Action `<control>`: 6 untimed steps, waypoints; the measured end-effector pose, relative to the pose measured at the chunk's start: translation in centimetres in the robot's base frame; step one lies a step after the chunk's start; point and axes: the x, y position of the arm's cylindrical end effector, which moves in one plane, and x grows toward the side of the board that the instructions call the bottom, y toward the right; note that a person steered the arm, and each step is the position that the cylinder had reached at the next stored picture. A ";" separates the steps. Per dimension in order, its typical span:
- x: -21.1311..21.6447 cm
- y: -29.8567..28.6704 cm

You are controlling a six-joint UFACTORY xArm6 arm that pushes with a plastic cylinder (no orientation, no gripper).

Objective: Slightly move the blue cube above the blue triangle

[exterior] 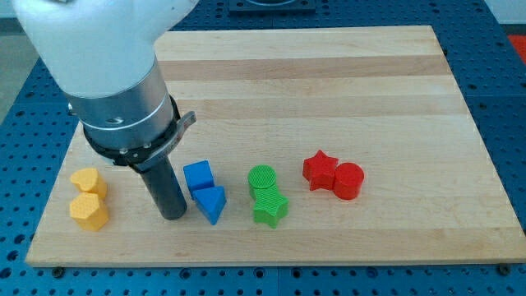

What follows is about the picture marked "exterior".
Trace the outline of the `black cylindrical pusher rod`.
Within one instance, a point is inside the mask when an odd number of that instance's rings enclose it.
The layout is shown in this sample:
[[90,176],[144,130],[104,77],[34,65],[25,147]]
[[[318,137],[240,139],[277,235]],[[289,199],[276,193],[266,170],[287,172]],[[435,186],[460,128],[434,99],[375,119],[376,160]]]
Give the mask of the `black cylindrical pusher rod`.
[[145,169],[138,169],[137,172],[163,218],[178,220],[186,213],[185,197],[167,157]]

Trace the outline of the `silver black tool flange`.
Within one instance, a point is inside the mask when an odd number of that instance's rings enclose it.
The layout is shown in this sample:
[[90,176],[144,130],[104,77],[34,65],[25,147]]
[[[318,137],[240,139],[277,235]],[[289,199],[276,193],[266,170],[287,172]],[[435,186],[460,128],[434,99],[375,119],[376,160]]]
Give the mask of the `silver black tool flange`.
[[179,113],[157,62],[138,83],[115,95],[66,97],[95,152],[138,173],[168,158],[196,122],[193,111]]

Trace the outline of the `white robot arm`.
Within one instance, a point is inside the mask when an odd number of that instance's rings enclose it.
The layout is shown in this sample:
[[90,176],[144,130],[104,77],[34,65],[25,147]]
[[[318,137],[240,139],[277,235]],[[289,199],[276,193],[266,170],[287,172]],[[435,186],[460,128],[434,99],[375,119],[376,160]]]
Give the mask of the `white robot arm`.
[[155,41],[196,0],[16,0],[12,6],[90,146],[135,170],[166,220],[182,217],[187,203],[168,157],[196,116],[179,113]]

